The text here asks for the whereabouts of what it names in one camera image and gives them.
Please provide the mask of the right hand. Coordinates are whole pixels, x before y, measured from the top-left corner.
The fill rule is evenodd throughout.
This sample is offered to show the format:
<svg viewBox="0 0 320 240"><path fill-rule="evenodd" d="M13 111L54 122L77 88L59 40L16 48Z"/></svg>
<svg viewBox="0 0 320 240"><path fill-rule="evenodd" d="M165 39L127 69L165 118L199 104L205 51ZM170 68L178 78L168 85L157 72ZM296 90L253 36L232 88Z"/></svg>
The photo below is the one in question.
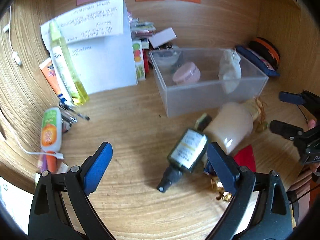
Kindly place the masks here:
<svg viewBox="0 0 320 240"><path fill-rule="evenodd" d="M315 120L310 120L308 121L308 129L312 129L316 127L316 121ZM317 171L317 168L319 168L319 163L312 163L309 165L310 170L315 173Z"/></svg>

